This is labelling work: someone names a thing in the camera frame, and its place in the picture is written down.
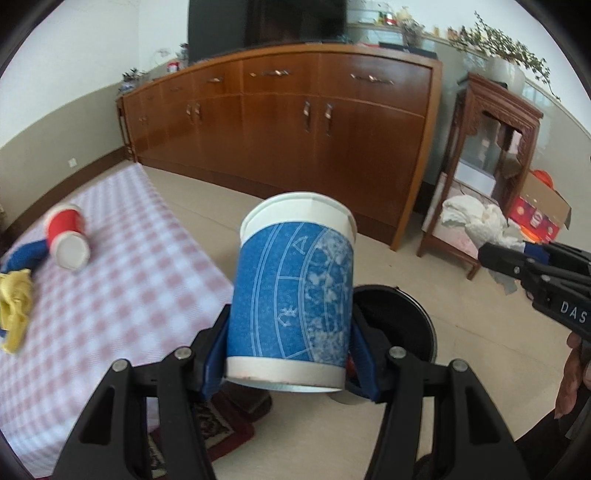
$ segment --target vase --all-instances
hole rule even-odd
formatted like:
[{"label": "vase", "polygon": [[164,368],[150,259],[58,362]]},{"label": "vase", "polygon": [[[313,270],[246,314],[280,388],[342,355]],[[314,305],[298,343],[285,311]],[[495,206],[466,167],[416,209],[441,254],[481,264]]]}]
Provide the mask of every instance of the vase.
[{"label": "vase", "polygon": [[517,65],[500,57],[489,58],[486,76],[493,82],[506,83],[511,93],[521,96],[525,86],[525,73]]}]

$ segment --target wooden cabinet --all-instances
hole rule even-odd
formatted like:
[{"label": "wooden cabinet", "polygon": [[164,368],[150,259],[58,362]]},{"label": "wooden cabinet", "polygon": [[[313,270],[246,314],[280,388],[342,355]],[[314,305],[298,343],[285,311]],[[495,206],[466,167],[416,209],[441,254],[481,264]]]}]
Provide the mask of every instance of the wooden cabinet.
[{"label": "wooden cabinet", "polygon": [[355,100],[321,98],[315,190],[388,225],[402,214],[423,117]]},{"label": "wooden cabinet", "polygon": [[144,157],[148,151],[148,135],[144,125],[144,109],[140,95],[130,95],[124,101],[125,123],[129,141],[136,157]]},{"label": "wooden cabinet", "polygon": [[193,113],[203,161],[211,171],[237,177],[248,172],[240,95],[198,99]]},{"label": "wooden cabinet", "polygon": [[136,158],[260,197],[315,190],[396,249],[430,152],[441,63],[348,45],[209,60],[123,97]]},{"label": "wooden cabinet", "polygon": [[247,178],[285,190],[309,190],[313,175],[317,98],[245,95]]},{"label": "wooden cabinet", "polygon": [[142,124],[148,144],[144,156],[155,160],[168,159],[168,138],[160,85],[146,88],[139,97],[143,112]]},{"label": "wooden cabinet", "polygon": [[167,161],[180,165],[207,168],[200,152],[194,100],[182,99],[164,107],[164,122],[168,138]]}]

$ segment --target paper cup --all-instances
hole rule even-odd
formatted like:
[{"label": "paper cup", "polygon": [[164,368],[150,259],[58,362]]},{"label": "paper cup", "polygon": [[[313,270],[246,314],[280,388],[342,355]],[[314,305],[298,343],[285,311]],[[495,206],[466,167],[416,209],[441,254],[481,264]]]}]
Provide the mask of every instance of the paper cup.
[{"label": "paper cup", "polygon": [[267,390],[345,386],[357,227],[316,193],[262,202],[240,229],[228,330],[228,380]]},{"label": "paper cup", "polygon": [[76,205],[55,205],[47,212],[44,227],[49,252],[59,266],[78,270],[88,263],[85,221]]}]

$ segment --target white wall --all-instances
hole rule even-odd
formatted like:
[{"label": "white wall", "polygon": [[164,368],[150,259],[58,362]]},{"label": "white wall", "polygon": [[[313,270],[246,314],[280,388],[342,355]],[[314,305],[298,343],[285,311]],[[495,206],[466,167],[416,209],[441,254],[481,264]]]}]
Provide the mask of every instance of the white wall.
[{"label": "white wall", "polygon": [[[151,70],[174,58],[179,45],[187,41],[188,14],[189,0],[139,0],[140,70]],[[170,53],[161,54],[161,49]]]},{"label": "white wall", "polygon": [[0,147],[137,65],[138,2],[65,0],[31,33],[0,78]]},{"label": "white wall", "polygon": [[[400,8],[399,2],[390,4],[394,9]],[[520,40],[538,58],[547,60],[552,90],[560,97],[563,106],[591,132],[589,95],[550,34],[515,0],[405,0],[403,4],[408,5],[415,20],[425,25],[427,31],[437,25],[443,35],[448,27],[459,30],[462,25],[473,26],[476,10],[491,27]],[[531,72],[525,74],[534,80]]]}]

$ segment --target checkered bedsheet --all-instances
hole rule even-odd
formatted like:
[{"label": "checkered bedsheet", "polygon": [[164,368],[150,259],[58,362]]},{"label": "checkered bedsheet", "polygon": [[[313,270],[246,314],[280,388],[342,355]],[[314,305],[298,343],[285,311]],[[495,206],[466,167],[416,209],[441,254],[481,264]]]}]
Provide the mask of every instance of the checkered bedsheet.
[{"label": "checkered bedsheet", "polygon": [[[0,351],[0,430],[35,477],[51,475],[68,434],[117,358],[161,360],[212,325],[232,285],[134,164],[71,200],[86,217],[90,263],[49,258],[16,355]],[[12,249],[43,238],[39,222]],[[157,404],[148,423],[157,425]]]}]

